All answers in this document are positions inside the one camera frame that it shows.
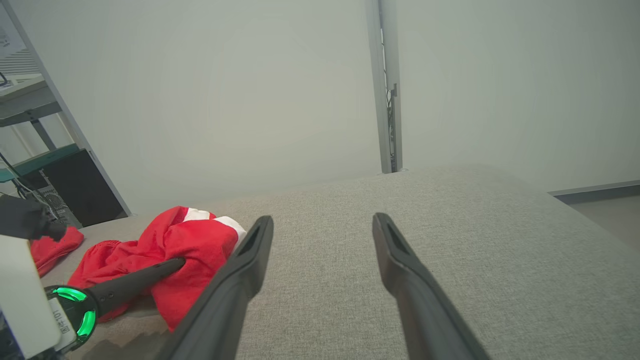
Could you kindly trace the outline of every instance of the gray cushion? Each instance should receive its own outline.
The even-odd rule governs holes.
[[[437,167],[217,203],[185,204],[247,229],[275,223],[238,358],[397,358],[406,346],[378,273],[371,218],[388,213],[494,359],[640,354],[640,254],[546,193],[487,167]],[[83,229],[49,275],[64,282],[102,240],[135,240],[153,216]],[[153,358],[167,337],[152,302],[71,358]]]

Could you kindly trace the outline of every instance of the sofa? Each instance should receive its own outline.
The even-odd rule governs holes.
[[[181,204],[245,229],[275,224],[239,359],[407,357],[371,234],[389,214],[493,359],[640,357],[640,254],[547,193],[484,166],[433,167],[266,195]],[[43,279],[65,283],[84,252],[136,240],[155,215],[81,229]],[[70,359],[153,359],[169,337],[153,300],[98,324]]]

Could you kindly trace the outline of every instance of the red fabric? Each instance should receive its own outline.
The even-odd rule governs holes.
[[[213,220],[185,221],[188,208],[178,206],[158,215],[138,241],[104,241],[90,248],[68,284],[89,288],[173,258],[184,266],[150,289],[160,315],[173,331],[213,275],[225,264],[237,241],[233,228]],[[122,314],[128,304],[104,316],[104,322]]]
[[[82,235],[75,227],[68,227],[65,235],[59,242],[53,241],[48,236],[43,236],[40,240],[36,240],[31,244],[31,257],[38,268],[38,275],[43,277],[44,274],[51,271],[56,266],[59,258],[75,250],[82,241]]]

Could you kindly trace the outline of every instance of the floor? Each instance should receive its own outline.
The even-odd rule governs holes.
[[[570,206],[640,251],[640,196],[583,202]]]

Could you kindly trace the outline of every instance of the glowing green light strip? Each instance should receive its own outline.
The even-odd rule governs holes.
[[[72,288],[60,287],[55,289],[53,292],[57,293],[58,295],[62,296],[65,299],[69,299],[73,301],[84,301],[86,299],[86,295],[83,292],[78,291],[76,289],[72,289]]]
[[[87,311],[84,313],[84,318],[82,319],[82,324],[80,325],[80,329],[76,332],[78,336],[89,336],[93,331],[93,327],[95,326],[95,311]]]

